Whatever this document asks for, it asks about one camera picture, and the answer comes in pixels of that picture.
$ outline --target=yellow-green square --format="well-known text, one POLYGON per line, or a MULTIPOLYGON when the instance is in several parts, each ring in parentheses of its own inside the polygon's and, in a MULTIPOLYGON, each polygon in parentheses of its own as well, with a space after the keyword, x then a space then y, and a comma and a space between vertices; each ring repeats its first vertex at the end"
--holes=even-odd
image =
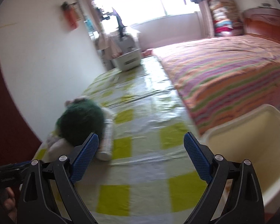
POLYGON ((93 91, 91 93, 88 93, 88 95, 92 95, 92 94, 95 94, 95 93, 98 93, 98 92, 99 92, 99 90, 95 90, 95 91, 93 91))
POLYGON ((120 98, 120 102, 126 102, 132 99, 135 99, 136 97, 134 95, 125 95, 123 97, 120 98))
POLYGON ((37 155, 35 156, 35 159, 41 160, 43 158, 43 156, 45 155, 45 152, 47 151, 47 149, 41 149, 39 150, 39 152, 37 153, 37 155))
POLYGON ((125 81, 128 82, 128 81, 131 81, 135 78, 136 78, 136 76, 130 76, 130 77, 127 77, 125 81))
POLYGON ((197 172, 172 177, 168 181, 172 212, 195 207, 206 188, 197 172))
POLYGON ((168 149, 181 145, 184 142, 184 135, 187 132, 188 129, 182 122, 160 129, 160 142, 162 149, 168 149))
POLYGON ((84 90, 83 94, 88 92, 90 89, 92 89, 92 87, 89 86, 86 90, 84 90))
POLYGON ((102 185, 96 212, 129 216, 129 185, 102 185))
POLYGON ((108 96, 110 96, 110 95, 112 95, 112 94, 113 94, 113 90, 105 91, 105 92, 103 93, 103 95, 102 95, 102 98, 108 97, 108 96))
POLYGON ((136 73, 136 70, 130 70, 127 72, 127 75, 134 75, 136 73))
POLYGON ((180 107, 180 103, 171 97, 171 95, 160 95, 156 96, 153 102, 153 108, 156 112, 169 113, 177 107, 180 107))
POLYGON ((103 106, 103 107, 107 107, 107 106, 109 106, 111 103, 109 102, 109 101, 105 101, 105 102, 102 102, 101 103, 101 105, 103 106))
POLYGON ((125 137, 115 139, 113 143, 113 159, 126 158, 132 156, 132 138, 125 137))
POLYGON ((128 122, 133 120, 134 118, 134 110, 130 109, 130 110, 125 110, 125 111, 121 111, 117 114, 117 117, 115 118, 115 123, 116 124, 121 124, 124 122, 128 122))
POLYGON ((127 85, 125 85, 125 86, 123 87, 123 90, 124 90, 124 91, 127 91, 128 89, 132 88, 133 85, 134 85, 133 83, 127 84, 127 85))

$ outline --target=bright window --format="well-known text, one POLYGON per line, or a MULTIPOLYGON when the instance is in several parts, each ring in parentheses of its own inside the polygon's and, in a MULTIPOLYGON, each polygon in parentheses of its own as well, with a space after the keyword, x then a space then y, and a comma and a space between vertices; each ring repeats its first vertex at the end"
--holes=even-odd
MULTIPOLYGON (((143 23, 166 15, 187 14, 200 11, 199 5, 186 0, 94 0, 104 12, 112 12, 112 7, 120 15, 125 26, 143 23)), ((116 31, 118 23, 115 16, 102 22, 106 33, 116 31)))

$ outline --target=white plastic storage box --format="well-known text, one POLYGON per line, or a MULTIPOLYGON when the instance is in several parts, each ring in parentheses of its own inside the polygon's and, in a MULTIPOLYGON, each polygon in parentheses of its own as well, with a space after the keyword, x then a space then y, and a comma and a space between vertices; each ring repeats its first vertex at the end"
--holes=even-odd
MULTIPOLYGON (((260 183, 266 213, 276 212, 280 207, 280 111, 262 105, 209 129, 200 143, 228 161, 249 159, 260 183)), ((227 197, 225 189, 223 198, 227 197)))
POLYGON ((136 49, 130 53, 126 53, 113 59, 113 62, 121 71, 127 71, 140 65, 141 59, 141 49, 136 49))

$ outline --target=green plush toy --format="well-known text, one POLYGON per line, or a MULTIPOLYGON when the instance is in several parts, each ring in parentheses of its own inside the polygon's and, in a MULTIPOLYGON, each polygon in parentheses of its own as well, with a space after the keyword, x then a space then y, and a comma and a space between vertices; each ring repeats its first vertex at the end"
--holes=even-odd
POLYGON ((71 145, 83 144, 91 132, 102 139, 104 115, 102 109, 90 99, 74 100, 56 123, 59 136, 71 145))

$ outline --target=red hanging object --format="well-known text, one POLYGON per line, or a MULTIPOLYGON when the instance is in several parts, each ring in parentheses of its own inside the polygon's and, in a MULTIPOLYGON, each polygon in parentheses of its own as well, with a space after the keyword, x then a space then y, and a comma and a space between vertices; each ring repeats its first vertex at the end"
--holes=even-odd
POLYGON ((69 5, 67 2, 64 2, 61 5, 61 8, 63 10, 64 17, 66 18, 71 30, 76 29, 78 27, 78 23, 77 23, 77 16, 73 7, 69 5))

